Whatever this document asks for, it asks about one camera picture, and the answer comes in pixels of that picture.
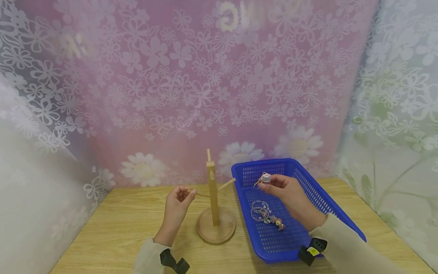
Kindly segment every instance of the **wooden table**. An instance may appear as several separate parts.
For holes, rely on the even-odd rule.
[[[364,232],[369,244],[381,254],[409,273],[434,273],[344,181],[326,178],[318,182]],[[208,193],[208,185],[195,187]],[[171,188],[113,190],[51,273],[131,273],[144,240],[153,237],[161,225],[166,195]],[[196,197],[181,226],[173,251],[177,260],[183,256],[189,262],[191,268],[188,273],[334,273],[325,259],[316,260],[311,268],[302,262],[266,265],[252,249],[233,186],[219,193],[219,205],[236,215],[236,233],[221,246],[204,243],[196,234],[195,224],[202,210],[209,207],[209,200]]]

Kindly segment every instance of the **daisy print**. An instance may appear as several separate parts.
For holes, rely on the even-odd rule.
[[[238,142],[227,145],[225,151],[219,154],[219,165],[221,165],[219,169],[220,173],[231,177],[232,165],[257,161],[265,157],[261,149],[254,148],[255,144],[249,142],[244,142],[242,145]]]
[[[122,162],[120,173],[130,178],[134,184],[142,187],[155,186],[161,183],[167,167],[152,154],[143,155],[138,152],[135,156],[128,156],[129,162]]]
[[[318,156],[317,151],[323,144],[321,136],[313,135],[315,129],[298,126],[289,130],[288,135],[280,137],[279,144],[275,147],[275,156],[280,158],[290,157],[300,164],[310,162],[310,157]]]

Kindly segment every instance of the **white sleeve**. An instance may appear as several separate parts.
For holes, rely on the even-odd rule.
[[[325,223],[312,230],[310,236],[327,241],[322,254],[337,273],[406,273],[332,214],[327,214]]]
[[[160,254],[170,247],[154,243],[152,238],[147,238],[141,246],[134,262],[132,274],[162,274],[164,268],[161,264]]]

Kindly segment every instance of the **wooden post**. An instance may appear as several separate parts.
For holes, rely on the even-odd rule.
[[[219,219],[219,206],[218,206],[218,191],[216,186],[216,167],[215,162],[212,161],[210,155],[210,149],[207,149],[207,178],[208,178],[208,188],[210,190],[210,205],[212,207],[212,220],[213,226],[220,225]]]

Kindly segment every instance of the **jewelry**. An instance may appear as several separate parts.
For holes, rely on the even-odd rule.
[[[275,224],[278,230],[283,230],[286,226],[282,223],[280,218],[271,215],[272,211],[265,201],[253,201],[251,204],[251,218],[257,222],[264,222],[265,224]]]
[[[258,181],[252,186],[255,187],[260,183],[269,184],[271,182],[271,175],[267,172],[263,172]]]

